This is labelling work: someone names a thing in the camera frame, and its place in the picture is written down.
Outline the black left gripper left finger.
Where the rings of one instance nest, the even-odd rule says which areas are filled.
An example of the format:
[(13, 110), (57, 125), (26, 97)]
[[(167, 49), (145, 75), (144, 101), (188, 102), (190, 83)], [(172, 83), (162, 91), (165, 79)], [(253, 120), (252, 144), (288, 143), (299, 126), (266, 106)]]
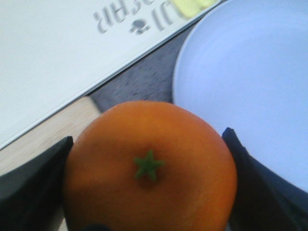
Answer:
[(61, 202), (68, 136), (0, 178), (0, 229), (47, 231)]

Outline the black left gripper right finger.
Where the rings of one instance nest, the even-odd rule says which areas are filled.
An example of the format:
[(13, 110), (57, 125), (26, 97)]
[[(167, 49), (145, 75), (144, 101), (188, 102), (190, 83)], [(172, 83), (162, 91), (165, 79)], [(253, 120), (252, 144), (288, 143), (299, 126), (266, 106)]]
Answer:
[(232, 231), (306, 231), (308, 194), (254, 159), (235, 131), (222, 134), (237, 170), (237, 193), (229, 219)]

